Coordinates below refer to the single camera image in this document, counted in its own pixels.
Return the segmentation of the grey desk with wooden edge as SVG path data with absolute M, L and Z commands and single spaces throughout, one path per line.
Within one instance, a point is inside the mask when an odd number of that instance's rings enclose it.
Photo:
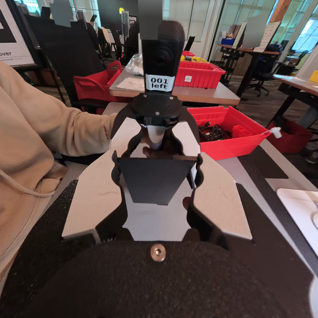
M 109 88 L 110 95 L 133 98 L 139 93 L 144 92 L 144 90 L 140 88 L 138 88 L 137 90 L 119 88 L 118 85 L 120 85 L 121 82 L 124 81 L 126 78 L 132 78 L 133 81 L 136 81 L 138 79 L 143 80 L 142 76 L 132 75 L 126 70 L 123 70 Z M 172 94 L 174 96 L 177 96 L 180 101 L 184 102 L 202 102 L 230 106 L 236 106 L 240 102 L 240 97 L 238 97 L 235 93 L 233 93 L 230 89 L 228 89 L 220 82 L 218 83 L 216 89 L 175 86 Z

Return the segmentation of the black high-back chair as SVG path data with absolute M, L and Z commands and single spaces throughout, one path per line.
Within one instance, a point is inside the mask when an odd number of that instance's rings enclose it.
M 60 78 L 71 106 L 89 113 L 105 109 L 108 102 L 96 97 L 79 98 L 74 86 L 74 76 L 86 77 L 105 70 L 82 20 L 70 22 L 70 26 L 56 25 L 54 20 L 26 17 L 42 53 Z

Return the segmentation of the long yellow plastic bin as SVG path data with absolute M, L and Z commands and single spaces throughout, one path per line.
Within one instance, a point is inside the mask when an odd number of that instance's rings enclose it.
M 201 57 L 196 56 L 190 56 L 190 55 L 182 55 L 181 56 L 181 62 L 192 62 L 192 63 L 209 63 L 205 59 Z

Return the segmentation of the red plastic crate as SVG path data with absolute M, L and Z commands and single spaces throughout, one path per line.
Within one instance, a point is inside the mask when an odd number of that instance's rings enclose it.
M 282 137 L 275 138 L 273 134 L 266 139 L 280 152 L 288 154 L 299 153 L 312 139 L 313 133 L 288 119 L 276 120 L 270 123 L 269 129 L 281 127 Z

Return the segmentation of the black office chair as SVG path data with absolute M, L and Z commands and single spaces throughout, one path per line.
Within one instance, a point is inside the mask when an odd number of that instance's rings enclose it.
M 247 86 L 247 89 L 254 88 L 258 94 L 257 97 L 261 96 L 261 91 L 264 90 L 266 92 L 266 96 L 269 94 L 269 90 L 266 89 L 263 85 L 264 82 L 273 80 L 273 68 L 276 65 L 276 61 L 279 58 L 279 54 L 264 54 L 260 57 L 256 68 L 252 74 L 251 83 Z

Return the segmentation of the black plate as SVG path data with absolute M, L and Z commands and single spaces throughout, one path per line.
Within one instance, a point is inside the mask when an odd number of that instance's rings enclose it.
M 134 203 L 168 205 L 196 160 L 179 158 L 120 158 L 119 168 Z

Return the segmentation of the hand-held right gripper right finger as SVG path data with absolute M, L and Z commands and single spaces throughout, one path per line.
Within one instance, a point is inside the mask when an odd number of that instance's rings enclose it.
M 191 195 L 187 221 L 205 242 L 221 237 L 252 241 L 252 233 L 231 174 L 206 153 L 198 155 L 196 188 Z

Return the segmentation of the black framed marker sign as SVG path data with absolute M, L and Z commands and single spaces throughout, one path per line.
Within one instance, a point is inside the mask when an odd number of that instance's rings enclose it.
M 9 3 L 12 1 L 0 1 L 0 60 L 11 67 L 34 65 L 34 58 L 16 22 L 16 12 Z

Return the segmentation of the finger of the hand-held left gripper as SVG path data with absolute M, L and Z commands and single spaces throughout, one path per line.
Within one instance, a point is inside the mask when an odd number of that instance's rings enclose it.
M 129 158 L 141 139 L 141 125 L 135 119 L 127 117 L 111 138 L 109 150 L 115 151 L 117 158 Z
M 179 122 L 171 129 L 171 143 L 179 155 L 197 157 L 201 153 L 199 142 L 188 122 Z

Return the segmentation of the person in beige hoodie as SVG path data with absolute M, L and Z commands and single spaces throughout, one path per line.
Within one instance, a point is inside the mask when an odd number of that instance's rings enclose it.
M 82 113 L 29 85 L 3 62 L 0 101 L 2 281 L 66 173 L 54 163 L 50 139 L 63 145 Z

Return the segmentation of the clear plastic bag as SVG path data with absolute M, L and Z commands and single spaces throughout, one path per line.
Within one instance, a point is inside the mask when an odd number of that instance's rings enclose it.
M 142 54 L 134 54 L 125 66 L 125 70 L 132 75 L 144 76 Z

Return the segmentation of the red plastic bin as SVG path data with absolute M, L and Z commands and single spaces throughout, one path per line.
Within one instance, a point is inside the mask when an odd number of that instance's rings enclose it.
M 226 72 L 211 63 L 181 61 L 174 86 L 216 89 Z
M 200 135 L 201 151 L 214 160 L 250 154 L 271 133 L 229 106 L 188 108 Z

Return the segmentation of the person's left forearm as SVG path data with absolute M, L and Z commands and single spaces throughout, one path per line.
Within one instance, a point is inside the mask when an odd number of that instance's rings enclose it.
M 54 120 L 46 144 L 53 151 L 71 157 L 108 151 L 117 113 L 97 115 L 65 108 Z

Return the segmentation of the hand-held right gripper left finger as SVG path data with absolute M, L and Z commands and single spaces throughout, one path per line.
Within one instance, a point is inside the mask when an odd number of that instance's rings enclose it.
M 92 235 L 99 244 L 116 235 L 128 218 L 120 175 L 116 150 L 108 150 L 81 173 L 63 239 Z

